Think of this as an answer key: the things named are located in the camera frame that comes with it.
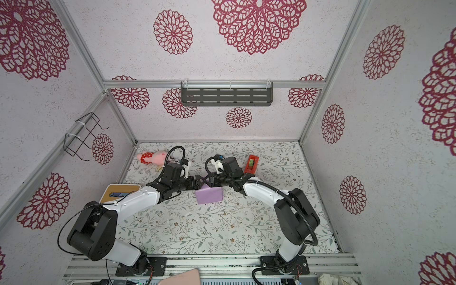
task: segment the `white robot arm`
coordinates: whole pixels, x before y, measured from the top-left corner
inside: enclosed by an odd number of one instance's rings
[[[219,174],[209,172],[211,161]],[[320,220],[300,189],[276,190],[261,182],[259,178],[244,174],[234,157],[212,157],[206,161],[209,183],[212,186],[229,185],[235,191],[260,200],[276,211],[285,239],[277,252],[278,263],[290,262],[305,247],[304,239],[310,234],[316,242],[314,229]],[[145,252],[126,242],[116,240],[118,221],[156,205],[183,190],[198,190],[201,179],[188,176],[188,168],[170,162],[154,182],[110,204],[92,201],[86,205],[71,230],[67,242],[91,260],[107,259],[131,267],[131,273],[142,275],[147,272],[148,260]]]

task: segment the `patterned wallpaper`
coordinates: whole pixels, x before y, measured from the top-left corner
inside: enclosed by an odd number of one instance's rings
[[[0,207],[99,90],[45,1],[0,2]]]
[[[324,80],[356,2],[66,4],[106,79]],[[136,137],[152,141],[296,140],[318,92],[275,89],[270,107],[202,108],[184,107],[177,88],[113,89]]]
[[[365,284],[456,282],[454,11],[373,2],[304,145]]]
[[[89,201],[100,198],[106,186],[115,183],[125,163],[131,144],[105,101],[95,111],[102,130],[96,127],[88,145],[77,156],[66,154],[51,170],[15,220],[0,235],[0,284],[57,284],[71,255],[57,247],[61,226]],[[72,222],[61,235],[61,246],[75,251],[66,243]]]
[[[313,88],[274,89],[270,107],[185,107],[177,88],[113,89],[136,138],[151,141],[296,140],[317,93]],[[288,96],[308,103],[293,106]]]
[[[65,3],[106,79],[297,80],[326,75],[357,1]]]

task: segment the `floral tablecloth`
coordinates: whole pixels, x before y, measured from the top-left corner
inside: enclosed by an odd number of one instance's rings
[[[142,143],[138,153],[169,150],[182,145],[194,162],[190,175],[206,175],[204,162],[210,156],[235,156],[244,168],[250,154],[259,157],[256,171],[262,181],[276,188],[301,189],[320,217],[316,230],[319,245],[306,253],[338,253],[321,201],[312,184],[297,142]],[[172,156],[179,160],[181,151]],[[124,183],[146,184],[159,169],[133,159]],[[285,238],[273,208],[224,187],[222,202],[199,205],[194,192],[184,191],[174,199],[140,211],[120,221],[117,238],[131,242],[150,254],[270,254]]]

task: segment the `purple block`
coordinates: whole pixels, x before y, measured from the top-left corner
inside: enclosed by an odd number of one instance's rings
[[[221,187],[209,187],[204,184],[200,190],[195,191],[198,204],[207,204],[223,201],[223,189]]]

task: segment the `plush toy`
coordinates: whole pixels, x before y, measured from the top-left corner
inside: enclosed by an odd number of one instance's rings
[[[142,153],[139,153],[136,157],[140,160],[141,163],[152,163],[159,167],[163,167],[165,165],[165,158],[167,153],[167,151],[157,151],[156,153],[144,151]]]

